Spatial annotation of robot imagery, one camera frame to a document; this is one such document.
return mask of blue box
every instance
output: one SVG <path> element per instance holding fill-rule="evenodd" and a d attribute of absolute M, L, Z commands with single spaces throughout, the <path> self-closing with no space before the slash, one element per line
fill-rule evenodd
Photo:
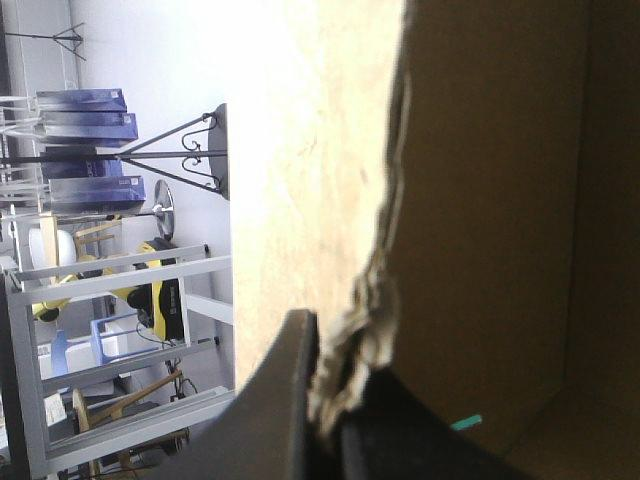
<path fill-rule="evenodd" d="M 54 214 L 135 215 L 146 200 L 140 176 L 56 178 L 49 191 L 47 207 Z"/>
<path fill-rule="evenodd" d="M 119 88 L 92 88 L 36 92 L 40 111 L 126 112 L 127 104 Z"/>
<path fill-rule="evenodd" d="M 36 126 L 42 143 L 122 147 L 138 139 L 133 113 L 43 112 Z"/>
<path fill-rule="evenodd" d="M 85 145 L 68 147 L 47 147 L 47 153 L 77 153 L 79 155 L 95 155 L 96 148 Z M 92 160 L 85 162 L 45 162 L 42 163 L 42 175 L 45 179 L 82 178 L 82 177 L 121 177 L 122 162 L 120 160 Z"/>

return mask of metal shelving unit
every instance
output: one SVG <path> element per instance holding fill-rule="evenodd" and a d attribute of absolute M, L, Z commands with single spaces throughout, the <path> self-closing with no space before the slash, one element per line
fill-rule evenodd
<path fill-rule="evenodd" d="M 233 400 L 233 392 L 211 389 L 157 407 L 151 411 L 114 421 L 71 438 L 51 441 L 44 398 L 60 388 L 82 387 L 214 348 L 215 342 L 192 342 L 188 311 L 232 323 L 231 306 L 216 300 L 189 295 L 183 279 L 231 267 L 231 257 L 208 257 L 205 245 L 153 253 L 76 263 L 41 270 L 4 271 L 0 275 L 0 383 L 7 422 L 12 469 L 16 478 L 42 478 L 123 448 L 151 440 L 180 428 L 219 415 Z M 113 275 L 41 286 L 36 281 L 51 275 L 79 273 L 105 267 L 126 267 L 150 260 L 175 258 L 176 263 L 158 268 L 125 271 Z M 183 308 L 184 343 L 138 355 L 101 367 L 41 380 L 37 340 L 31 305 L 79 295 L 102 294 L 118 288 L 178 279 Z"/>

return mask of torn cardboard edge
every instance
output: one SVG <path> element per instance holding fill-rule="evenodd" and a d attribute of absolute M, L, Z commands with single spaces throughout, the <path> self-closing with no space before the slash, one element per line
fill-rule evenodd
<path fill-rule="evenodd" d="M 411 84 L 405 61 L 404 37 L 410 5 L 405 6 L 396 74 L 391 92 L 385 173 L 386 193 L 378 209 L 376 238 L 363 272 L 354 279 L 353 305 L 331 325 L 309 389 L 309 420 L 328 443 L 343 412 L 362 402 L 372 372 L 388 366 L 400 317 L 400 301 L 387 260 L 395 238 L 404 178 L 402 149 L 408 121 Z"/>

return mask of yellow machine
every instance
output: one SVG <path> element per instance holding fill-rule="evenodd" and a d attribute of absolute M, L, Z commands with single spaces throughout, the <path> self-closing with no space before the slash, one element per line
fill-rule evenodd
<path fill-rule="evenodd" d="M 140 253 L 149 253 L 171 248 L 175 248 L 175 245 L 168 240 L 155 238 L 144 242 L 138 250 Z M 81 257 L 80 261 L 94 259 L 94 257 L 87 255 Z M 136 268 L 154 268 L 174 263 L 175 259 L 152 260 L 144 264 L 138 264 Z M 113 271 L 107 268 L 84 274 L 67 275 L 58 283 L 67 283 L 112 273 Z M 184 338 L 178 280 L 171 279 L 137 287 L 121 288 L 113 290 L 111 293 L 125 300 L 132 308 L 137 309 L 140 323 L 146 327 L 153 328 L 155 335 L 160 340 L 180 340 Z M 69 303 L 69 300 L 69 298 L 66 298 L 34 304 L 32 306 L 33 315 L 43 322 L 52 322 L 58 318 L 60 311 Z"/>

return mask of round metal base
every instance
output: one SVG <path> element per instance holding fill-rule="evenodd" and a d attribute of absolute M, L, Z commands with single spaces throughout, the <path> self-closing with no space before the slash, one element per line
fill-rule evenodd
<path fill-rule="evenodd" d="M 153 214 L 158 222 L 158 230 L 165 240 L 171 240 L 176 227 L 173 195 L 164 180 L 158 180 L 155 188 Z"/>

